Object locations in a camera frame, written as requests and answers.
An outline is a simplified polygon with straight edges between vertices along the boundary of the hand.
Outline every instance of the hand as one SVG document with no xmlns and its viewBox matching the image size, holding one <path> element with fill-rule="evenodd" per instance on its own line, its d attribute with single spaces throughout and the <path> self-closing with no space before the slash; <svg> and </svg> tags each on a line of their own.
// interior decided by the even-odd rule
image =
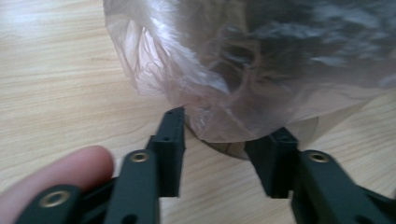
<svg viewBox="0 0 396 224">
<path fill-rule="evenodd" d="M 69 184 L 92 189 L 113 174 L 110 153 L 104 147 L 84 147 L 32 174 L 0 195 L 0 223 L 12 224 L 25 206 L 44 189 Z"/>
</svg>

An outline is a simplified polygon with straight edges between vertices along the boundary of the plastic bag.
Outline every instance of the plastic bag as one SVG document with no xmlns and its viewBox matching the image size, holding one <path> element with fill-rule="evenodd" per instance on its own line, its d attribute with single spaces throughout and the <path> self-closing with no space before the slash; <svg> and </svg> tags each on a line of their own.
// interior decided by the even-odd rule
<svg viewBox="0 0 396 224">
<path fill-rule="evenodd" d="M 207 142 L 242 142 L 396 86 L 396 1 L 105 0 L 140 93 L 186 108 Z"/>
</svg>

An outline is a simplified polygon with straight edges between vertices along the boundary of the wood grain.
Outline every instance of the wood grain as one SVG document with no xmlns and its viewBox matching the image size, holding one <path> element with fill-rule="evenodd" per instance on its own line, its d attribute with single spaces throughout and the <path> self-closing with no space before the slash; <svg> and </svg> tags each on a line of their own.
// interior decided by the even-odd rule
<svg viewBox="0 0 396 224">
<path fill-rule="evenodd" d="M 101 1 L 0 1 L 0 190 L 79 147 L 115 160 L 142 148 L 165 110 L 136 95 L 105 29 Z M 288 200 L 264 197 L 251 165 L 190 133 L 181 198 L 163 223 L 294 223 Z M 310 147 L 339 160 L 356 182 L 396 189 L 396 92 L 379 97 Z"/>
</svg>

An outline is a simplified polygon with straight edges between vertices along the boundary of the finger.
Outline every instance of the finger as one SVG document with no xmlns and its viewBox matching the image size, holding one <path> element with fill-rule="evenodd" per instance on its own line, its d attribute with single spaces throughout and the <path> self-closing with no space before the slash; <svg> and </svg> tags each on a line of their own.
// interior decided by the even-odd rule
<svg viewBox="0 0 396 224">
<path fill-rule="evenodd" d="M 111 154 L 104 147 L 85 147 L 30 175 L 0 195 L 0 223 L 14 223 L 21 210 L 44 189 L 69 184 L 91 189 L 111 178 Z"/>
</svg>

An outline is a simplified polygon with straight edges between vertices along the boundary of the brass grommet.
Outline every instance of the brass grommet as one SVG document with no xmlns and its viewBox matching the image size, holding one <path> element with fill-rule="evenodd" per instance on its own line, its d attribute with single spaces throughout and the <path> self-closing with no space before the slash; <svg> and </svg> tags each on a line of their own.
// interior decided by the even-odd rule
<svg viewBox="0 0 396 224">
<path fill-rule="evenodd" d="M 146 161 L 148 159 L 149 159 L 149 154 L 144 153 L 144 152 L 136 153 L 133 156 L 131 156 L 131 161 L 134 161 L 134 162 L 142 162 L 142 161 Z"/>
<path fill-rule="evenodd" d="M 66 202 L 70 198 L 70 193 L 66 190 L 58 190 L 47 194 L 40 200 L 41 207 L 54 207 Z"/>
<path fill-rule="evenodd" d="M 309 153 L 308 157 L 309 157 L 309 159 L 311 159 L 311 161 L 329 162 L 329 157 L 323 153 L 311 152 L 311 153 Z"/>
</svg>

